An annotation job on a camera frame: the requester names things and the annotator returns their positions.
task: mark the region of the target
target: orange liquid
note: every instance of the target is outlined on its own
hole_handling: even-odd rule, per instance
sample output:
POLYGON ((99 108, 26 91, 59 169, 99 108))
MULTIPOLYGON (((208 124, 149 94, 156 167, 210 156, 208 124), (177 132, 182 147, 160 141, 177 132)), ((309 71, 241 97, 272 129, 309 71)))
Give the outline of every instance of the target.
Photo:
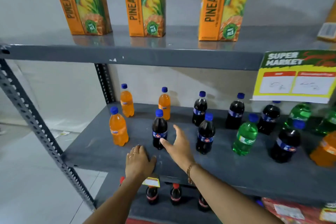
POLYGON ((159 109, 163 111, 163 118, 169 120, 170 118, 170 97, 168 94, 162 94, 159 98, 159 109))
POLYGON ((333 167, 336 162, 336 131, 326 135, 309 156, 318 166, 333 167))
POLYGON ((125 143, 128 142, 128 133, 124 117, 119 113, 112 115, 109 124, 114 144, 124 146, 125 143))
POLYGON ((133 98, 132 98, 132 94, 129 91, 124 90, 124 91, 121 92, 120 103, 121 103, 121 107, 123 109, 123 114, 126 117, 134 115, 133 98))

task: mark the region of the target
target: green soda bottle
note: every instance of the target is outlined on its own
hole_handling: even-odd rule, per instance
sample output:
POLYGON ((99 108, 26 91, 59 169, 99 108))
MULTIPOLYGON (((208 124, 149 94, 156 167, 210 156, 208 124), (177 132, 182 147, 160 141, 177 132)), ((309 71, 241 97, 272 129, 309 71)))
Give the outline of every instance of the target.
POLYGON ((284 128, 293 128, 293 120, 303 120, 306 122, 312 114, 309 102, 297 104, 291 110, 287 121, 284 123, 284 128))
POLYGON ((237 133, 237 139, 233 143, 233 151, 240 156, 246 156, 254 144, 258 134, 258 128, 255 124, 258 122, 258 116, 255 113, 250 113, 248 122, 243 123, 237 133))
POLYGON ((322 134, 328 134, 336 130, 336 106, 331 107, 329 112, 324 116, 321 123, 317 126, 316 131, 322 134))

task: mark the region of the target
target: shelf upright post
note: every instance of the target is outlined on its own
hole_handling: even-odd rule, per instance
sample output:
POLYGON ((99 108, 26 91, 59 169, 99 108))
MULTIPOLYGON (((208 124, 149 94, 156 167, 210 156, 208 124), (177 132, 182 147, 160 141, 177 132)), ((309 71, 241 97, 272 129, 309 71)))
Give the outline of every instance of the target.
POLYGON ((99 83, 101 90, 103 91, 106 104, 115 102, 116 97, 114 95, 113 84, 111 81, 108 65, 95 63, 94 66, 97 71, 99 83))
POLYGON ((61 147, 4 59, 0 59, 0 86, 83 201, 91 210, 94 210, 95 205, 92 196, 77 172, 62 161, 61 154, 63 151, 61 147))

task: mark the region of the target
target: person's right arm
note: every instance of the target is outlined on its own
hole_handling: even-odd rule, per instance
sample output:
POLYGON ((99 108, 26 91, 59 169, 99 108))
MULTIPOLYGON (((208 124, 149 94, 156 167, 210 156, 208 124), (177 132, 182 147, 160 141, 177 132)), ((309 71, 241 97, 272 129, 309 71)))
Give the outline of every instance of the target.
MULTIPOLYGON (((160 142, 178 166, 187 172, 195 160, 184 132, 176 125, 174 128, 176 130, 174 145, 163 138, 160 139, 160 142)), ((190 178, 222 223, 283 224, 275 215, 198 164, 191 167, 190 178)))

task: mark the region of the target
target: floor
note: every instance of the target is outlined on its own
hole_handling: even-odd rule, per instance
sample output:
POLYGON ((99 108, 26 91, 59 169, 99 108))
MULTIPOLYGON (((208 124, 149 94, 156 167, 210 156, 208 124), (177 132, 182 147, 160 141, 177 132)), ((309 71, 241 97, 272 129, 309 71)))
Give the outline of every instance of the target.
MULTIPOLYGON (((28 127, 0 124, 0 224, 79 224, 90 209, 28 127)), ((78 136, 60 136, 63 150, 78 136)), ((107 173, 77 169, 93 197, 107 173)))

